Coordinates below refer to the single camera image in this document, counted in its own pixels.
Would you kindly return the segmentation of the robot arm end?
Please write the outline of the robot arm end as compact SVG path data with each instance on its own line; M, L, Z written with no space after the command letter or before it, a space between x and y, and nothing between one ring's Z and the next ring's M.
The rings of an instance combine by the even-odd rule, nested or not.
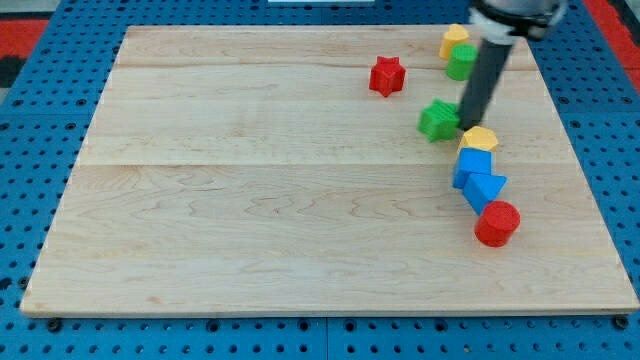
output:
M518 38L543 40L567 9L567 0L472 0L469 19L485 40L512 45Z

